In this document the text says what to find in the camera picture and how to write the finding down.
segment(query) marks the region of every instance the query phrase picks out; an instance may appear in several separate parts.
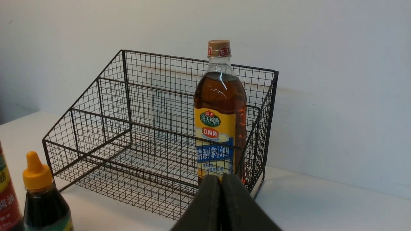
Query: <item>red label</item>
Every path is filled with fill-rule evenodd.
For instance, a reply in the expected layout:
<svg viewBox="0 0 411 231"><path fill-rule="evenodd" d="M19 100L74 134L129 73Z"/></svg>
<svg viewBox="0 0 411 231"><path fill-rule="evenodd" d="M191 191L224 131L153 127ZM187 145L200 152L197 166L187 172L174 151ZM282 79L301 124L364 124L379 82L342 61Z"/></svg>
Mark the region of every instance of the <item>red label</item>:
<svg viewBox="0 0 411 231"><path fill-rule="evenodd" d="M214 112L212 112L212 111L206 111L205 115L208 116L208 117L213 117L214 118Z"/></svg>
<svg viewBox="0 0 411 231"><path fill-rule="evenodd" d="M218 138L218 131L211 127L203 127L203 134L208 138Z"/></svg>
<svg viewBox="0 0 411 231"><path fill-rule="evenodd" d="M223 46L223 47L219 50L219 54L220 54L220 56L229 56L229 55L231 54L230 48L228 48L227 46Z"/></svg>
<svg viewBox="0 0 411 231"><path fill-rule="evenodd" d="M22 217L10 173L0 148L0 231L9 230Z"/></svg>
<svg viewBox="0 0 411 231"><path fill-rule="evenodd" d="M6 189L0 193L0 230L8 230L21 219L16 193L10 181Z"/></svg>

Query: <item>wire basket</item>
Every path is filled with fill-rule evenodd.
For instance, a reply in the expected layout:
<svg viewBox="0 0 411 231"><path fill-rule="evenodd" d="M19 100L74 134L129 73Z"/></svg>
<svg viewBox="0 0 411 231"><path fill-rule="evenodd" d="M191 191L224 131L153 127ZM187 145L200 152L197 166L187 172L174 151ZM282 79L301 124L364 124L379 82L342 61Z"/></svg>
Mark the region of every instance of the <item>wire basket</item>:
<svg viewBox="0 0 411 231"><path fill-rule="evenodd" d="M207 66L120 50L43 139L53 176L70 182L60 191L76 184L178 219L198 191L193 94ZM233 69L247 94L251 192L264 178L278 72Z"/></svg>

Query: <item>bottle cap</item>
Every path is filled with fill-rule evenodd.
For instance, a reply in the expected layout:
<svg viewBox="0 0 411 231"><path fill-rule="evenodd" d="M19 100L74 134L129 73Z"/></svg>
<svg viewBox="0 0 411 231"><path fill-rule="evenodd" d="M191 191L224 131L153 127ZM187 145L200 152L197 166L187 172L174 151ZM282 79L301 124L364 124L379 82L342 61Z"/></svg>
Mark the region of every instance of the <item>bottle cap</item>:
<svg viewBox="0 0 411 231"><path fill-rule="evenodd" d="M36 152L28 152L27 169L23 171L24 186L28 190L36 190L53 183L50 168L42 164Z"/></svg>
<svg viewBox="0 0 411 231"><path fill-rule="evenodd" d="M221 39L208 41L207 57L231 57L230 40Z"/></svg>

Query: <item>bottle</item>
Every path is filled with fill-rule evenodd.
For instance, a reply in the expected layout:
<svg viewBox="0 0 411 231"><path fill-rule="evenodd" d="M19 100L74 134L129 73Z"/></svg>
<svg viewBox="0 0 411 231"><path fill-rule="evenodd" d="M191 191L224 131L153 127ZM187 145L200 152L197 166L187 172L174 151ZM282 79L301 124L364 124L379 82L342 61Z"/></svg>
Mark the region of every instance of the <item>bottle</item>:
<svg viewBox="0 0 411 231"><path fill-rule="evenodd" d="M230 64L230 41L209 41L207 57L208 69L194 94L196 137L239 148L196 140L199 184L205 175L221 180L237 172L242 179L244 173L247 96Z"/></svg>
<svg viewBox="0 0 411 231"><path fill-rule="evenodd" d="M23 172L26 187L24 226L26 231L73 231L69 205L53 184L50 168L40 162L36 152L27 153Z"/></svg>
<svg viewBox="0 0 411 231"><path fill-rule="evenodd" d="M0 143L0 231L24 231L23 217Z"/></svg>

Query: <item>white table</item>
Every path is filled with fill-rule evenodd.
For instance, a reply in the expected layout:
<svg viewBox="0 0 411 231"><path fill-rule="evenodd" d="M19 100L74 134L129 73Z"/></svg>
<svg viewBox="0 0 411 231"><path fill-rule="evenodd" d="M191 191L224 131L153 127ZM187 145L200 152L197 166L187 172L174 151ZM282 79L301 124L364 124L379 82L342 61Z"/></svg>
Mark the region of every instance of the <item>white table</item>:
<svg viewBox="0 0 411 231"><path fill-rule="evenodd" d="M22 210L25 155L37 151L46 163L41 141L58 119L36 112L0 126L0 140ZM56 183L60 187L66 184L58 178ZM169 230L175 223L76 185L63 196L72 210L76 231ZM286 231L411 230L410 200L272 167L266 168L257 203Z"/></svg>

